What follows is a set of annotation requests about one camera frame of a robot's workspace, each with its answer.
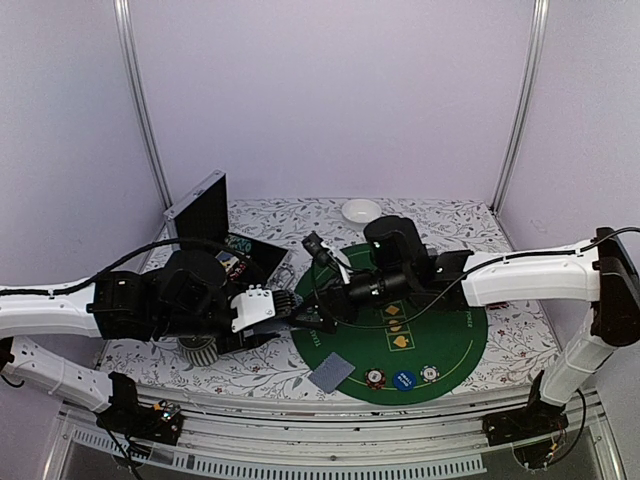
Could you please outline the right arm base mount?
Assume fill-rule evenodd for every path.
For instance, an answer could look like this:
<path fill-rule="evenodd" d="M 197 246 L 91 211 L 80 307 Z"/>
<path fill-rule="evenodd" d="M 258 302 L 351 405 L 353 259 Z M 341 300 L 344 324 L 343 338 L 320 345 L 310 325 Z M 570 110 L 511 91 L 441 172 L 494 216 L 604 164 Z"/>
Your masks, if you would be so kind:
<path fill-rule="evenodd" d="M 487 414 L 482 417 L 482 431 L 490 446 L 519 442 L 550 434 L 568 426 L 566 405 L 553 405 L 539 398 L 525 406 Z"/>

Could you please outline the blue small blind button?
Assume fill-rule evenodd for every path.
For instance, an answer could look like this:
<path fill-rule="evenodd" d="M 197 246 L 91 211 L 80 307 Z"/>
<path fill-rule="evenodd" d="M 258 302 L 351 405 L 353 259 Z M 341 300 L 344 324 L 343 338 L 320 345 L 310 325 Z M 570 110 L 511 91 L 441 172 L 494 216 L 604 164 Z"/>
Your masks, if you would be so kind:
<path fill-rule="evenodd" d="M 417 385 L 417 377 L 411 371 L 397 371 L 392 377 L 392 384 L 399 391 L 411 391 Z"/>

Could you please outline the red chip stack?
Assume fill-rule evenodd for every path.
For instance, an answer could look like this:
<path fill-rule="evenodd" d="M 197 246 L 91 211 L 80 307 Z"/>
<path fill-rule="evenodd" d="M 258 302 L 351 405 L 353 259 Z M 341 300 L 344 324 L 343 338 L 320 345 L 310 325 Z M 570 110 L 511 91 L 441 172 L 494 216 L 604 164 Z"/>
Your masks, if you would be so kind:
<path fill-rule="evenodd" d="M 364 374 L 365 385 L 373 390 L 380 390 L 386 384 L 385 372 L 380 368 L 368 369 Z"/>

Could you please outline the white chip stack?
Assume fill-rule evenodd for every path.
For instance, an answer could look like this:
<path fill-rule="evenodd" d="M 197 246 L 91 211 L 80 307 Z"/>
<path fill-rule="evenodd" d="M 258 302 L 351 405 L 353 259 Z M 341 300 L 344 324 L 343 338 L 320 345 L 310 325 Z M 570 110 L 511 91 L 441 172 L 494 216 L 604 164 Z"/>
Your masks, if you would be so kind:
<path fill-rule="evenodd" d="M 440 371 L 436 366 L 425 365 L 421 369 L 420 375 L 426 384 L 432 384 L 440 378 Z"/>

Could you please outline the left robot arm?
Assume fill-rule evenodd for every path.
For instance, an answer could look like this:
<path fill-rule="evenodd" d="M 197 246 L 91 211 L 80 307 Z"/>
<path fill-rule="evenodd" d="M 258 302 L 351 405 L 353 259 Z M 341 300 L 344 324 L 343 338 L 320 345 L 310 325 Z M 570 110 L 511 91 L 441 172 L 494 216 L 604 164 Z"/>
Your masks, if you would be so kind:
<path fill-rule="evenodd" d="M 140 405 L 129 377 L 70 362 L 32 341 L 34 335 L 75 335 L 148 342 L 203 337 L 219 353 L 269 340 L 256 325 L 288 316 L 286 290 L 232 279 L 229 250 L 180 249 L 161 268 L 138 274 L 112 265 L 73 285 L 1 291 L 1 373 L 37 382 L 49 394 L 98 415 L 128 434 L 141 433 L 156 409 Z"/>

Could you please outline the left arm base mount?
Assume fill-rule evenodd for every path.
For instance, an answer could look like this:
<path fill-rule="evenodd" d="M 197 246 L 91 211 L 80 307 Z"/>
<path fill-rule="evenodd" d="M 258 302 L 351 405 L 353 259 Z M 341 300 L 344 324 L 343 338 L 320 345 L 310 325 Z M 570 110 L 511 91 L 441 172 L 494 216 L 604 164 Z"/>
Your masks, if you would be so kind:
<path fill-rule="evenodd" d="M 126 438 L 148 440 L 176 446 L 184 416 L 179 404 L 161 400 L 153 406 L 134 402 L 129 406 L 112 405 L 97 415 L 98 427 L 120 433 Z"/>

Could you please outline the blue playing card deck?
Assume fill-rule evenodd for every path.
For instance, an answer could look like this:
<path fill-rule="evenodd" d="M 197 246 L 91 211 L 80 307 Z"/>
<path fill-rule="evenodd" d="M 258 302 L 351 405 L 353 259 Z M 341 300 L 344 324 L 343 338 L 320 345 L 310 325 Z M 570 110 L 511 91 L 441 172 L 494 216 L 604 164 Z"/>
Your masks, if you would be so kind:
<path fill-rule="evenodd" d="M 299 316 L 270 318 L 255 324 L 252 329 L 259 337 L 277 338 L 284 332 L 296 329 L 308 329 L 307 321 Z"/>

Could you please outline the dealt blue playing card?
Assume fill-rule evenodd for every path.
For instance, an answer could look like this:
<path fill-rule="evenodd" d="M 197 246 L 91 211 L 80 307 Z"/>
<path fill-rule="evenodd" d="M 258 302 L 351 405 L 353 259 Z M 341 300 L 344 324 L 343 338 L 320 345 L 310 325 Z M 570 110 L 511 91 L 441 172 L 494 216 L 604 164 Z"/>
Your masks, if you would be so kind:
<path fill-rule="evenodd" d="M 332 393 L 356 367 L 335 352 L 329 354 L 309 375 L 309 381 L 324 393 Z"/>

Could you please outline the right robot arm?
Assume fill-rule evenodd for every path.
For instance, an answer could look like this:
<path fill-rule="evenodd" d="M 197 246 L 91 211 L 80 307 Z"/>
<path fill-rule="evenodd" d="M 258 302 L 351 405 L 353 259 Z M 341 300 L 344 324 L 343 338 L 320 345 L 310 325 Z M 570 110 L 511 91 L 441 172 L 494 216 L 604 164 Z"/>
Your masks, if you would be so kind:
<path fill-rule="evenodd" d="M 395 300 L 412 300 L 422 311 L 437 305 L 585 301 L 590 313 L 583 326 L 561 357 L 536 377 L 527 406 L 518 412 L 517 427 L 537 436 L 616 349 L 639 340 L 639 274 L 619 235 L 600 228 L 591 240 L 555 249 L 431 253 L 411 219 L 383 216 L 364 228 L 373 266 L 358 270 L 311 233 L 304 249 L 313 265 L 329 268 L 334 276 L 299 299 L 293 317 L 308 328 L 333 333 L 338 324 L 356 326 L 362 309 Z"/>

